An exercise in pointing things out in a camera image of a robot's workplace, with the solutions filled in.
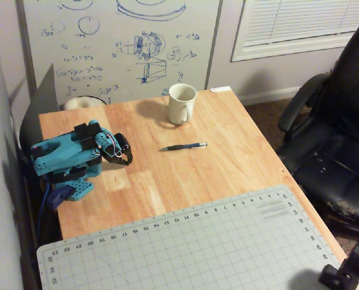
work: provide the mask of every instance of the chair seat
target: chair seat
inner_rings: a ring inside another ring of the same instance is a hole
[[[277,154],[308,198],[359,223],[359,140],[311,117]]]

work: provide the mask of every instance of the mug handle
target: mug handle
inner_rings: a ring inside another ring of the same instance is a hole
[[[192,108],[193,108],[192,104],[190,104],[190,103],[186,104],[187,118],[186,118],[185,122],[187,122],[187,121],[189,121],[191,119],[191,117],[192,117]]]

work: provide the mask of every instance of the black pen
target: black pen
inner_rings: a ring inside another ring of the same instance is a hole
[[[186,145],[174,145],[161,148],[160,151],[174,151],[174,150],[182,150],[182,149],[191,149],[195,147],[205,147],[207,143],[194,143],[194,144],[186,144]]]

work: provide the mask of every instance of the wooden desk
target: wooden desk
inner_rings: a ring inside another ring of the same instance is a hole
[[[44,138],[99,121],[128,139],[133,162],[119,168],[103,161],[95,189],[64,202],[59,219],[64,239],[164,214],[251,190],[286,184],[339,260],[346,256],[288,170],[232,91],[201,91],[190,123],[167,119],[168,97],[55,112],[40,116]],[[159,152],[174,144],[208,142],[203,149]]]

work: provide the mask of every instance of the brown carpet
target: brown carpet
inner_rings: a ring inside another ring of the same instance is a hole
[[[262,134],[268,140],[273,149],[276,149],[282,143],[284,133],[277,127],[277,122],[283,110],[289,103],[288,100],[272,101],[258,105],[245,106],[246,111],[257,124]],[[303,109],[301,118],[309,112],[309,109]],[[356,241],[336,237],[336,240],[348,255],[351,249],[356,244]]]

